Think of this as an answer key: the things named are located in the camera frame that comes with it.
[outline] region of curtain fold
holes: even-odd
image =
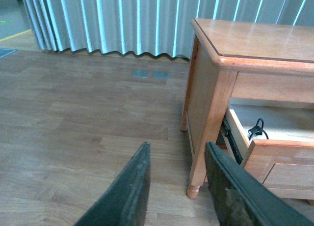
[[[190,57],[197,18],[314,26],[314,0],[24,0],[43,50]]]

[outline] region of drawer front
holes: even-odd
[[[253,140],[244,165],[282,198],[314,199],[314,143]]]
[[[239,72],[232,97],[314,103],[314,78]]]

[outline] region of floor vent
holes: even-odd
[[[5,57],[9,55],[10,53],[15,52],[16,50],[14,49],[6,49],[6,48],[0,48],[0,58]]]

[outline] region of metal floor plate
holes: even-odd
[[[148,71],[146,71],[146,70],[133,70],[132,77],[147,78],[148,77]]]
[[[169,74],[167,72],[154,71],[153,78],[166,80],[169,78]]]
[[[9,55],[10,53],[15,52],[16,50],[14,49],[6,49],[6,48],[0,48],[0,58],[5,57]]]

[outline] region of table leg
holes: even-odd
[[[217,140],[229,98],[231,97],[236,82],[236,77],[236,71],[221,70],[215,78],[216,83],[212,85],[215,86],[215,88],[213,94],[209,95],[211,103],[206,125],[201,136],[200,146],[194,149],[195,153],[190,172],[190,183],[187,189],[187,196],[191,199],[197,197],[199,188],[204,183],[206,176],[204,159],[205,144],[207,141],[215,142]]]
[[[184,105],[183,105],[183,110],[182,110],[182,118],[181,118],[181,125],[180,125],[181,131],[186,131],[187,130],[186,112],[187,112],[188,104],[189,104],[189,101],[190,101],[191,88],[192,88],[192,82],[193,82],[193,75],[194,75],[194,70],[195,70],[196,55],[197,55],[199,44],[200,44],[200,41],[195,36],[194,37],[194,44],[193,44],[194,46],[193,46],[192,56],[191,56],[191,60],[190,60],[190,71],[189,71],[188,78],[187,78],[185,99],[184,99]]]

